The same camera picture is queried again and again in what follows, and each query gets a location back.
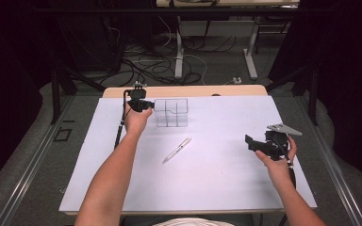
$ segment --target clear plastic box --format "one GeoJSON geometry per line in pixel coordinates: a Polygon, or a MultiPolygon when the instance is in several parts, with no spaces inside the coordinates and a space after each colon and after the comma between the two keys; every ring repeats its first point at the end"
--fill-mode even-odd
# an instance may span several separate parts
{"type": "Polygon", "coordinates": [[[155,115],[157,127],[188,126],[188,99],[156,99],[155,115]]]}

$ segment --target table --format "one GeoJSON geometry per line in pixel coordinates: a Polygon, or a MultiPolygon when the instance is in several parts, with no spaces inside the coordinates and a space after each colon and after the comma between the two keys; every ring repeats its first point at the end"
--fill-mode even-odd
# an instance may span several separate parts
{"type": "MultiPolygon", "coordinates": [[[[124,90],[107,89],[100,99],[59,211],[77,214],[91,178],[112,152],[123,103],[122,98],[117,97],[122,97],[124,90]]],[[[266,126],[281,122],[264,87],[151,87],[146,90],[146,100],[151,101],[153,97],[187,97],[189,125],[158,128],[155,118],[149,119],[137,148],[124,215],[283,210],[267,169],[244,142],[244,133],[264,139],[266,126]],[[233,117],[227,118],[230,110],[233,117]],[[186,136],[192,136],[190,144],[163,165],[164,157],[186,136]]],[[[299,160],[294,163],[298,191],[311,207],[317,207],[299,160]]]]}
{"type": "MultiPolygon", "coordinates": [[[[216,7],[265,7],[265,6],[287,6],[298,4],[299,0],[220,0],[216,7]]],[[[156,0],[158,7],[169,7],[170,0],[156,0]]],[[[211,2],[207,3],[188,3],[174,0],[174,6],[182,7],[209,7],[211,2]]],[[[260,26],[260,17],[255,17],[253,21],[212,21],[206,33],[206,22],[204,21],[181,21],[178,17],[179,31],[177,31],[177,57],[175,61],[174,77],[182,76],[183,55],[182,47],[183,36],[240,36],[250,37],[249,46],[243,49],[246,65],[248,67],[251,79],[257,79],[255,64],[252,59],[252,52],[255,47],[255,39],[260,26]]]]}

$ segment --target camera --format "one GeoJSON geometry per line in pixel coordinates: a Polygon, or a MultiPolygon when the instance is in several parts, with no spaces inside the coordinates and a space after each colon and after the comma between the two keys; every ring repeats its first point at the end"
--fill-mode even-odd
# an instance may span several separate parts
{"type": "Polygon", "coordinates": [[[133,87],[134,89],[126,91],[131,97],[131,100],[128,101],[128,104],[133,110],[142,112],[142,110],[146,110],[149,107],[155,108],[155,103],[142,100],[146,97],[146,90],[143,89],[143,84],[137,82],[133,87]]]}

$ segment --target finger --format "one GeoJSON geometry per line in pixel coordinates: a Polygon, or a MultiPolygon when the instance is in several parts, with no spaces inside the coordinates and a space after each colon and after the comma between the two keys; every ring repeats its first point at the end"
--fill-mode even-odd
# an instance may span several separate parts
{"type": "Polygon", "coordinates": [[[258,157],[258,159],[260,159],[264,163],[265,166],[267,166],[267,163],[269,161],[272,161],[264,153],[262,153],[259,150],[255,151],[255,155],[258,157]]]}
{"type": "Polygon", "coordinates": [[[152,109],[152,107],[150,107],[150,106],[149,106],[148,109],[146,109],[146,110],[147,110],[147,112],[148,112],[149,115],[151,115],[152,112],[153,112],[153,109],[152,109]]]}
{"type": "Polygon", "coordinates": [[[291,136],[288,136],[288,141],[290,144],[288,157],[289,157],[290,161],[292,161],[293,158],[295,157],[296,153],[298,152],[298,147],[296,146],[295,140],[291,136]]]}

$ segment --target table leg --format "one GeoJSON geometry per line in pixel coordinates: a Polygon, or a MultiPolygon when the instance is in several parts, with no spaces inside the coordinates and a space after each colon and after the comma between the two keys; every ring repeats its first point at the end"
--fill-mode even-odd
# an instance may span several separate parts
{"type": "Polygon", "coordinates": [[[257,37],[258,27],[260,25],[260,17],[255,17],[254,25],[252,26],[251,38],[249,41],[248,49],[243,49],[243,54],[245,55],[246,65],[248,66],[249,75],[251,79],[257,79],[257,72],[255,70],[255,64],[252,59],[252,52],[255,49],[255,39],[257,37]]]}
{"type": "Polygon", "coordinates": [[[184,61],[184,49],[182,48],[182,41],[180,31],[177,31],[177,57],[175,59],[175,78],[182,77],[182,65],[184,61]]]}

